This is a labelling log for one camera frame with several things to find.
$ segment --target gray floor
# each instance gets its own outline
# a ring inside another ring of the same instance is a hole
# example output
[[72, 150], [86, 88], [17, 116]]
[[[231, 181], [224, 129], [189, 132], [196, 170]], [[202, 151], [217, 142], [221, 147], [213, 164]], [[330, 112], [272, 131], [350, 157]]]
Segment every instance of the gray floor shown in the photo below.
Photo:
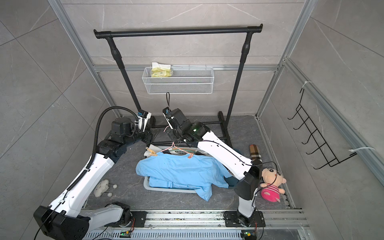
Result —
[[[257, 239], [261, 237], [263, 229], [257, 229]], [[297, 230], [290, 229], [264, 229], [263, 240], [301, 240]]]
[[[188, 116], [194, 121], [216, 121], [216, 116]], [[165, 124], [163, 117], [156, 117], [156, 125]], [[218, 124], [209, 125], [209, 128], [221, 136]], [[249, 145], [256, 144], [260, 148], [264, 162], [269, 161], [265, 145], [261, 138], [259, 129], [253, 116], [232, 116], [228, 126], [233, 148], [240, 154], [250, 157]], [[160, 129], [156, 141], [167, 141], [169, 137]], [[127, 152], [121, 156], [119, 161], [104, 176], [110, 183], [117, 184], [113, 189], [112, 197], [101, 196], [95, 198], [90, 195], [87, 208], [95, 209], [103, 207], [108, 203], [119, 201], [131, 206], [132, 209], [236, 209], [238, 207], [238, 196], [232, 189], [219, 188], [212, 185], [212, 197], [208, 202], [197, 194], [183, 194], [173, 192], [158, 192], [146, 190], [143, 187], [144, 177], [136, 174], [136, 164], [144, 158], [146, 145], [143, 142], [128, 147]], [[258, 209], [285, 209], [284, 201], [280, 203], [268, 202], [257, 196], [256, 205]]]

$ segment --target pink hanger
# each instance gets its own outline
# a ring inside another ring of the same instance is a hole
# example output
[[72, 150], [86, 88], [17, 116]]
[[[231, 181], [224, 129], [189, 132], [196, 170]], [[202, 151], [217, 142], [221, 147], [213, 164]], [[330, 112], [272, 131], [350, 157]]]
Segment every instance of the pink hanger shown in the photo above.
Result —
[[185, 153], [188, 153], [188, 154], [189, 154], [189, 157], [188, 157], [188, 158], [192, 158], [192, 157], [193, 157], [193, 153], [184, 151], [183, 149], [180, 149], [180, 148], [176, 147], [175, 142], [172, 142], [172, 145], [171, 145], [170, 147], [168, 147], [168, 148], [166, 148], [166, 149], [164, 149], [164, 150], [161, 150], [160, 152], [163, 152], [163, 151], [165, 151], [165, 150], [168, 150], [168, 149], [170, 149], [170, 148], [172, 148], [172, 147], [175, 147], [175, 148], [179, 149], [180, 151], [183, 151], [183, 152], [185, 152]]

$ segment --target light blue shirt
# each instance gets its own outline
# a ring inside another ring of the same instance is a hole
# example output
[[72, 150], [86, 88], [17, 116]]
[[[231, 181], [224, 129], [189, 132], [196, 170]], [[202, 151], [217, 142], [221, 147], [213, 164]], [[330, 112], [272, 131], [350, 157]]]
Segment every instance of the light blue shirt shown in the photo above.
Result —
[[138, 175], [150, 177], [151, 187], [194, 189], [206, 201], [212, 196], [211, 184], [228, 188], [224, 177], [232, 175], [213, 157], [157, 154], [141, 160], [136, 166]]

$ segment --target yellow package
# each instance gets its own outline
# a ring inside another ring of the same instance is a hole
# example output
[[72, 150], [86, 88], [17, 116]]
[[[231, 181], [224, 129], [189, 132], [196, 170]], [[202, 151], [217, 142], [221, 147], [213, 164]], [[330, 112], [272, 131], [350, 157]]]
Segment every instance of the yellow package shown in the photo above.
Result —
[[153, 78], [166, 78], [172, 76], [172, 70], [169, 64], [159, 64], [152, 62], [152, 74]]
[[171, 69], [153, 68], [151, 77], [153, 78], [165, 78], [172, 76]]

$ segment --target gray tile wall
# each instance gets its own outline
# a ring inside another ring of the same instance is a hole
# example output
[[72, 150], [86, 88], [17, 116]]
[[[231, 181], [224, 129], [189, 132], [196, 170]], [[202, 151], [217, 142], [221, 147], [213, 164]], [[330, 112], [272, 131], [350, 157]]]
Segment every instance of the gray tile wall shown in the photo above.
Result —
[[88, 161], [108, 104], [46, 0], [1, 1], [0, 79], [0, 236], [31, 239], [33, 212]]
[[[285, 70], [262, 115], [262, 122], [287, 179], [297, 208], [303, 208], [316, 239], [380, 239], [384, 234], [381, 218], [384, 207], [384, 189], [365, 163], [354, 156], [334, 167], [326, 163], [320, 151], [305, 154], [317, 148], [302, 120], [295, 114], [300, 101], [301, 85]], [[338, 159], [349, 156], [351, 147], [335, 126], [304, 93], [302, 106], [323, 134]], [[318, 143], [320, 136], [315, 136]], [[326, 157], [330, 152], [323, 147]]]
[[[359, 133], [384, 156], [384, 44], [382, 1], [319, 0], [291, 59]], [[334, 167], [326, 162], [295, 114], [301, 85], [285, 71], [262, 121], [297, 207], [317, 239], [381, 239], [384, 189], [354, 156]], [[351, 147], [304, 93], [302, 105], [339, 159]]]
[[[239, 27], [264, 24], [253, 35], [246, 64], [277, 64], [298, 19], [304, 1], [294, 0], [63, 0], [64, 8], [77, 33], [97, 65], [115, 61], [105, 40], [96, 39], [98, 31], [151, 30], [172, 28]], [[150, 36], [115, 38], [126, 64], [238, 64], [244, 33]], [[142, 73], [129, 72], [141, 107], [161, 114], [164, 96], [149, 95]], [[186, 114], [216, 115], [227, 112], [234, 72], [216, 72], [212, 94], [172, 96], [174, 107]], [[233, 114], [254, 114], [273, 73], [244, 72]], [[122, 76], [102, 73], [117, 104], [134, 108]]]
[[383, 1], [320, 0], [291, 56], [384, 157]]

